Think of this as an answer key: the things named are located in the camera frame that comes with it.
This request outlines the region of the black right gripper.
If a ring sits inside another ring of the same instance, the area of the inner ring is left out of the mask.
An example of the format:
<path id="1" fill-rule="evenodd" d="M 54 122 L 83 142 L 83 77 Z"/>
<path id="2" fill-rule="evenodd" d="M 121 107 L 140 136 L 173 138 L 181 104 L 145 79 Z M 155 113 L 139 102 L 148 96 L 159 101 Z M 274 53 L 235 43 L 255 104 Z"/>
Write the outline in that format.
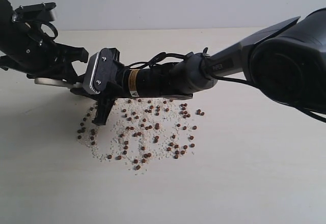
<path id="1" fill-rule="evenodd" d="M 159 98 L 163 96 L 163 76 L 153 69 L 110 68 L 106 74 L 105 94 L 88 94 L 83 88 L 71 88 L 77 96 L 97 102 L 93 124 L 106 125 L 117 98 Z"/>

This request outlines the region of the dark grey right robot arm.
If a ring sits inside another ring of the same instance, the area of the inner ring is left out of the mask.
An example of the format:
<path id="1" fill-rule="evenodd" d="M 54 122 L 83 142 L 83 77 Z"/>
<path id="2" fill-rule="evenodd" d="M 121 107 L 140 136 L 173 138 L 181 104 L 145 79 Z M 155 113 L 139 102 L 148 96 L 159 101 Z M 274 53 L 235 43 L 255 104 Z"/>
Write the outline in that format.
<path id="1" fill-rule="evenodd" d="M 325 9 L 262 29 L 214 54 L 161 52 L 147 62 L 125 66 L 115 48 L 104 48 L 88 63 L 76 95 L 98 103 L 94 124 L 105 125 L 118 98 L 188 100 L 219 80 L 259 89 L 279 104 L 325 121 Z"/>

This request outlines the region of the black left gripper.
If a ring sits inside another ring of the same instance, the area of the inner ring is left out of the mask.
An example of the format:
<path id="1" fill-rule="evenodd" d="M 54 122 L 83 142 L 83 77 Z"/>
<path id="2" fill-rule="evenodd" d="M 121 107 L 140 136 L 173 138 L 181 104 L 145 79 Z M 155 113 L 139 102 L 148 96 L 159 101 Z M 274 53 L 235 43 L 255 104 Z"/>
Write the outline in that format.
<path id="1" fill-rule="evenodd" d="M 49 22 L 1 21 L 1 69 L 13 69 L 31 77 L 48 77 L 77 83 L 72 62 L 87 63 L 84 47 L 55 43 L 58 31 Z"/>

